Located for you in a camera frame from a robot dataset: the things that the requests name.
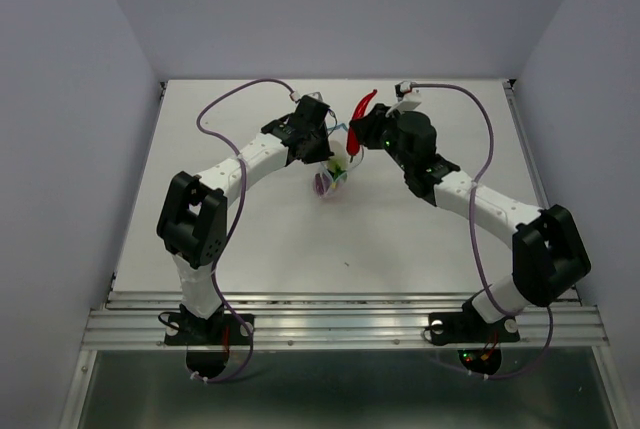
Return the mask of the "white daikon radish with leaves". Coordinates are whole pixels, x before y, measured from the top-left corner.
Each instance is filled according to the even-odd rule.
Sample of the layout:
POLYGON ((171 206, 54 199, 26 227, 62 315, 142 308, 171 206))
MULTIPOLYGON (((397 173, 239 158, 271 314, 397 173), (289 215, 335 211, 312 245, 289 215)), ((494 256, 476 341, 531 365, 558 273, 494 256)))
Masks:
POLYGON ((345 147, 337 140, 330 140, 329 147, 332 156, 326 161, 325 167, 333 180, 345 174, 349 168, 349 155, 345 147))

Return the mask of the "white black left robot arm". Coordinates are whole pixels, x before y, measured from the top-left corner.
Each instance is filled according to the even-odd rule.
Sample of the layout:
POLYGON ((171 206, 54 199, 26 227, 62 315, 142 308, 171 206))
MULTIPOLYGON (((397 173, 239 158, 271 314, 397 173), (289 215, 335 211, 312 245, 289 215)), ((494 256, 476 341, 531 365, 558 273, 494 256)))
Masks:
POLYGON ((223 305, 211 273, 230 238, 228 209, 243 207, 248 190, 291 163, 324 162, 330 158, 325 122, 330 108, 304 95, 295 110, 261 128, 245 147, 195 175, 181 171, 170 181, 157 224, 157 235, 176 265, 181 305, 190 314, 188 331, 199 342, 215 341, 223 305))

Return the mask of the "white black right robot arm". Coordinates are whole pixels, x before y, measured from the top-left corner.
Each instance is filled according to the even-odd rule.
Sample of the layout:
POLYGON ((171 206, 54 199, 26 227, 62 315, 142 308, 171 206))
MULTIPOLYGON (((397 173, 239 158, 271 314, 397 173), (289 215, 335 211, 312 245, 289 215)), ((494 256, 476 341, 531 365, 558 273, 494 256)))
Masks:
POLYGON ((521 203, 474 181, 438 154, 437 131, 427 115, 378 104, 350 127, 361 146, 383 150, 394 160, 416 197, 467 219, 472 229, 489 232, 511 250, 510 275, 485 282, 471 308, 461 313, 466 336, 482 339, 505 316, 529 305, 549 306, 589 273, 584 244, 566 208, 521 203))

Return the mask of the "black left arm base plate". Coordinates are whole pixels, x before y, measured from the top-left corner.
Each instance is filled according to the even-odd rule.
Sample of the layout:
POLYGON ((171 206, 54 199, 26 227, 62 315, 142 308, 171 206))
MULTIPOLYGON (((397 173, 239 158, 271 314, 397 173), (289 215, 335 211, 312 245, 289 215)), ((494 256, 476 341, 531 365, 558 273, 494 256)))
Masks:
POLYGON ((249 335, 231 314, 214 313, 201 319, 189 312, 163 311, 157 316, 164 326, 167 346, 249 346, 249 335))

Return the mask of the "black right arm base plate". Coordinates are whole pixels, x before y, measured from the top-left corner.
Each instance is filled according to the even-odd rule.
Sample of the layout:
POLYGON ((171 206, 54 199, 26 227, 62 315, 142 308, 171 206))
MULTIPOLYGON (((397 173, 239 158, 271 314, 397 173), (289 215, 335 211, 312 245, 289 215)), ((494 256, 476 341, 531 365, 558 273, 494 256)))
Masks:
POLYGON ((435 312, 428 316, 427 326, 423 329, 423 338, 435 345, 449 344, 485 344, 515 343, 520 341, 518 328, 508 330, 505 324, 513 319, 501 319, 486 323, 480 316, 465 312, 435 312))

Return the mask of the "clear zip top bag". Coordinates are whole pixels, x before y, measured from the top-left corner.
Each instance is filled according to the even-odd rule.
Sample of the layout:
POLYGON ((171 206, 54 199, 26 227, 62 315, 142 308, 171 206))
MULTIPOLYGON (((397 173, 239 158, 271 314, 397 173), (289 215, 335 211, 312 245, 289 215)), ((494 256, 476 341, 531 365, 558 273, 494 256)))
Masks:
POLYGON ((317 165, 312 188, 320 199, 327 199, 336 195, 346 184, 350 174, 363 162, 364 148, 354 144, 357 152, 351 155, 349 148, 350 128, 340 123, 330 130, 329 146, 333 155, 317 165))

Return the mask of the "purple red onion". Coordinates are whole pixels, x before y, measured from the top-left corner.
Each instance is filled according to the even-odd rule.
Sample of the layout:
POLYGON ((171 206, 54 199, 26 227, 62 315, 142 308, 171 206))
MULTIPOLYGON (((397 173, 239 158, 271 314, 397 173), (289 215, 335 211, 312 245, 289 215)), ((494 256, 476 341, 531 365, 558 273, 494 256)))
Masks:
POLYGON ((330 174, 316 172, 313 180, 313 189, 318 197, 325 197, 332 187, 333 179, 330 174))

